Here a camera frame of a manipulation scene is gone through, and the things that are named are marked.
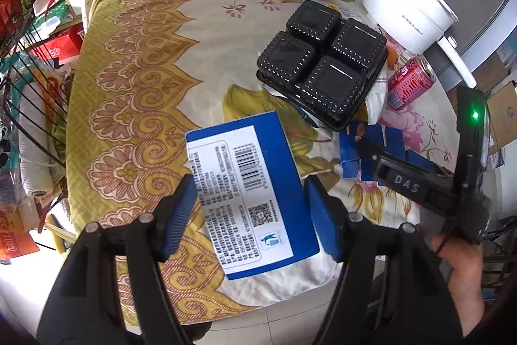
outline blue box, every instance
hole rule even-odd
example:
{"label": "blue box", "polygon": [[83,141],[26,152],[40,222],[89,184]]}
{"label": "blue box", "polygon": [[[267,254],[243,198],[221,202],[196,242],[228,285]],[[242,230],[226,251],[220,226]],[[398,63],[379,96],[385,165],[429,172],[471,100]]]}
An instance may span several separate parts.
{"label": "blue box", "polygon": [[187,151],[210,238],[229,280],[320,251],[276,112],[190,131]]}

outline white label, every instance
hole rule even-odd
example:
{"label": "white label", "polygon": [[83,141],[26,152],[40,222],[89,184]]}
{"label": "white label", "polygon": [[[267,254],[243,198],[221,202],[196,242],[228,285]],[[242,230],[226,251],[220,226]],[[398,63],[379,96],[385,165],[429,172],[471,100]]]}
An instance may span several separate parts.
{"label": "white label", "polygon": [[187,143],[206,225],[225,274],[293,256],[253,126]]}

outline cardboard box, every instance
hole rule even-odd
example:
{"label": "cardboard box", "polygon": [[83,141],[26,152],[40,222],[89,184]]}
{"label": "cardboard box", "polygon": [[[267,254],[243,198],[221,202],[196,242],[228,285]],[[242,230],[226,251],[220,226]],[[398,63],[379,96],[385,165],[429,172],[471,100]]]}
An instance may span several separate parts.
{"label": "cardboard box", "polygon": [[81,52],[83,39],[79,32],[82,29],[82,23],[76,24],[57,37],[46,41],[43,45],[31,51],[30,54],[38,56],[42,60],[59,58],[60,64],[63,64],[63,61],[78,56]]}
{"label": "cardboard box", "polygon": [[488,153],[491,155],[517,139],[517,94],[513,83],[507,83],[487,103],[491,120]]}
{"label": "cardboard box", "polygon": [[[478,88],[486,94],[508,76],[508,71],[497,52],[494,52],[487,60],[485,60],[485,62],[479,65],[479,67],[472,72],[472,75],[474,75],[476,82],[478,83]],[[458,110],[458,95],[456,87],[447,92],[447,97],[451,102],[452,108],[456,112]]]}

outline qr code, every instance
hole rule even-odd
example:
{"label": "qr code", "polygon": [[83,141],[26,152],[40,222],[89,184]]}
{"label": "qr code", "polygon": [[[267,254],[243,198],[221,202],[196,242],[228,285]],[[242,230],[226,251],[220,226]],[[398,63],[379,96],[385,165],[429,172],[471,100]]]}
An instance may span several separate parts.
{"label": "qr code", "polygon": [[250,213],[251,223],[254,227],[274,221],[268,203],[252,206],[248,208],[248,211]]}

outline human hand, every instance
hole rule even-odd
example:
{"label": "human hand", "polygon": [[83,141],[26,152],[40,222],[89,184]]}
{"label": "human hand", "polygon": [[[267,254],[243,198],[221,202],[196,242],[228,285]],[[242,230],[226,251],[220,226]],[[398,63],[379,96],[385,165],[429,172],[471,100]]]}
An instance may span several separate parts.
{"label": "human hand", "polygon": [[[431,249],[436,251],[444,240],[443,234],[431,240]],[[440,251],[439,257],[452,267],[449,278],[449,291],[458,312],[463,336],[467,336],[479,323],[484,313],[481,296],[481,277],[483,275],[483,252],[481,245],[474,246],[465,240],[452,237]]]}

